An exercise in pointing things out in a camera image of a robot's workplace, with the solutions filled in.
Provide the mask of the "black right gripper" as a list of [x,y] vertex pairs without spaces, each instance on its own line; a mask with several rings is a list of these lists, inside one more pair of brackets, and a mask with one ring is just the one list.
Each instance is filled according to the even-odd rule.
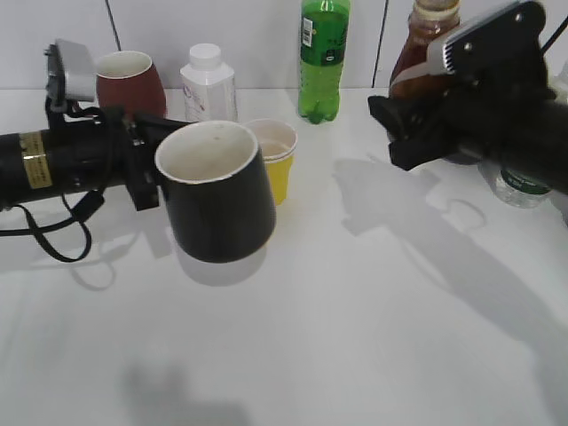
[[390,161],[412,170],[455,154],[517,170],[556,170],[557,113],[548,83],[499,72],[418,99],[371,96],[369,112],[387,131]]

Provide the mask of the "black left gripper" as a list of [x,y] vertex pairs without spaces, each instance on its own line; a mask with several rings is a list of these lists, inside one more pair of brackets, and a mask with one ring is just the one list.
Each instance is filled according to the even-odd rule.
[[148,113],[135,113],[126,124],[122,142],[122,177],[136,211],[159,206],[160,179],[154,155],[160,143],[188,122]]

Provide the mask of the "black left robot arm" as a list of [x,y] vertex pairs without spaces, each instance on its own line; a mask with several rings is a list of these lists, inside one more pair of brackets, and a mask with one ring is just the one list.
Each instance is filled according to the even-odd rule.
[[135,210],[159,205],[154,154],[182,121],[119,106],[88,107],[72,121],[47,114],[49,129],[1,137],[1,207],[123,185]]

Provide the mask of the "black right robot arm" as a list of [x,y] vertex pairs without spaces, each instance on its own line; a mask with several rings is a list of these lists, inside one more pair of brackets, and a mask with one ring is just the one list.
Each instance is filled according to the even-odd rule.
[[367,103],[400,169],[465,154],[567,191],[567,106],[555,101],[543,62],[456,75],[439,95]]

